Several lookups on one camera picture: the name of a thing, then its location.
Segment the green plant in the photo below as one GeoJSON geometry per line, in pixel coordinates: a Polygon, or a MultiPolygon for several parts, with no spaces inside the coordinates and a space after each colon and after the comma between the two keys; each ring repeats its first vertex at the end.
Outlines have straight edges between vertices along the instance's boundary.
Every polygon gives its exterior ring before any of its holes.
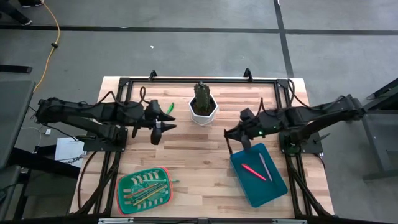
{"type": "Polygon", "coordinates": [[[202,81],[197,83],[193,90],[195,91],[195,103],[193,109],[197,115],[208,116],[213,111],[213,106],[210,102],[210,88],[202,81]]]}

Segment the wooden table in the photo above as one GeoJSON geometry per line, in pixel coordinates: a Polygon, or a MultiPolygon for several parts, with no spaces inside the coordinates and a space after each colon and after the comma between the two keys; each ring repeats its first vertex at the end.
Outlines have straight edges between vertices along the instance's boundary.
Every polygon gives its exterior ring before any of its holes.
{"type": "MultiPolygon", "coordinates": [[[[99,98],[108,91],[118,90],[120,77],[104,77],[99,98]]],[[[304,80],[293,79],[297,96],[308,103],[304,80]]],[[[264,98],[266,108],[275,108],[274,87],[267,84],[227,84],[210,83],[211,93],[220,110],[216,119],[209,125],[199,126],[190,119],[188,102],[193,96],[191,83],[135,83],[132,100],[139,100],[139,89],[145,86],[146,99],[158,99],[164,111],[175,103],[171,115],[177,120],[177,127],[163,133],[158,146],[150,144],[150,131],[140,129],[136,138],[127,140],[126,151],[122,153],[118,178],[142,169],[155,166],[168,168],[174,184],[174,198],[167,205],[133,214],[135,217],[213,217],[213,218],[292,218],[292,199],[290,192],[259,208],[252,208],[246,201],[234,171],[229,163],[229,153],[223,130],[238,123],[239,112],[247,107],[257,111],[260,97],[264,98]]],[[[241,144],[230,141],[235,152],[241,144]]],[[[263,142],[274,160],[280,174],[289,187],[286,161],[279,150],[277,134],[256,138],[252,144],[263,142]]],[[[84,203],[92,194],[101,173],[104,153],[97,153],[88,164],[81,185],[81,199],[84,203]]],[[[303,154],[303,165],[308,188],[326,211],[333,213],[333,207],[326,181],[325,171],[319,158],[303,154]]],[[[303,197],[297,186],[300,208],[304,212],[303,197]]],[[[108,189],[104,191],[101,211],[103,211],[108,189]]],[[[112,216],[120,216],[115,193],[112,216]]],[[[77,196],[73,198],[71,212],[77,210],[77,196]]]]}

